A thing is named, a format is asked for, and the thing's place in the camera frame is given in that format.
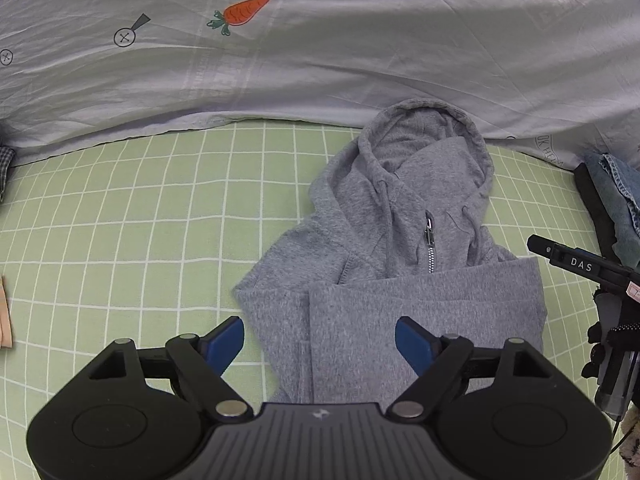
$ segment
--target fuzzy fabric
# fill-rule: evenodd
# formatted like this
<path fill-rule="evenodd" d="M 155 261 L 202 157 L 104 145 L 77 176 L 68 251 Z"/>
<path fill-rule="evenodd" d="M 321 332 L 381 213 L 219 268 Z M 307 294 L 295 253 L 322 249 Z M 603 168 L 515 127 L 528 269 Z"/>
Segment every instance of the fuzzy fabric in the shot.
<path fill-rule="evenodd" d="M 625 462 L 627 479 L 640 480 L 640 410 L 633 403 L 620 424 L 620 434 L 624 435 L 632 426 L 635 428 L 622 443 L 619 452 Z"/>

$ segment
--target zipper pull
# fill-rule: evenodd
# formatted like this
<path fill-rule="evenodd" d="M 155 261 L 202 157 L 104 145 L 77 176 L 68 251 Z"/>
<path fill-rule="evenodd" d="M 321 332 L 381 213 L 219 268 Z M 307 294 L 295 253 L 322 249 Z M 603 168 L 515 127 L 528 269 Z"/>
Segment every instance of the zipper pull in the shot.
<path fill-rule="evenodd" d="M 427 240 L 427 245 L 429 247 L 433 247 L 434 246 L 433 228 L 431 226 L 431 218 L 429 218 L 429 215 L 427 215 L 427 227 L 425 227 L 425 229 L 424 229 L 424 238 L 425 238 L 425 240 Z"/>

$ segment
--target white blanket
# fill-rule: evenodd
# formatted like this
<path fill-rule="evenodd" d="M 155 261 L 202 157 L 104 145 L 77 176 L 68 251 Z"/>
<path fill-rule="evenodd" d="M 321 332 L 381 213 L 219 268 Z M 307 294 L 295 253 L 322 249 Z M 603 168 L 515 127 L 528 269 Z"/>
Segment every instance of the white blanket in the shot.
<path fill-rule="evenodd" d="M 433 96 L 561 166 L 640 166 L 640 0 L 246 1 L 0 0 L 3 141 L 26 162 L 236 118 L 362 126 Z"/>

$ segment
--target metal screw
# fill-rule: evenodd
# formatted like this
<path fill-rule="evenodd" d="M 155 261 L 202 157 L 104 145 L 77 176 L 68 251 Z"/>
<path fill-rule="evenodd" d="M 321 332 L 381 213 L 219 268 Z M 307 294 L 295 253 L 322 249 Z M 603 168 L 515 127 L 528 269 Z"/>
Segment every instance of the metal screw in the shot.
<path fill-rule="evenodd" d="M 415 418 L 422 415 L 424 408 L 413 400 L 401 400 L 391 407 L 391 411 L 402 418 Z"/>
<path fill-rule="evenodd" d="M 240 416 L 246 410 L 247 406 L 242 400 L 223 400 L 216 405 L 216 411 L 222 416 Z"/>

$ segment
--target pink label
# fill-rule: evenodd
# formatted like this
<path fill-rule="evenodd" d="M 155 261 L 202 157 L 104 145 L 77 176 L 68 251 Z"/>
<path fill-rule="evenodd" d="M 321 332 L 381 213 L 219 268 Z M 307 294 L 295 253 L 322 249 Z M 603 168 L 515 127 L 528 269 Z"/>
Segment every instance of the pink label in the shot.
<path fill-rule="evenodd" d="M 640 286 L 634 282 L 629 282 L 629 286 L 626 288 L 626 294 L 628 297 L 633 298 L 640 303 Z"/>

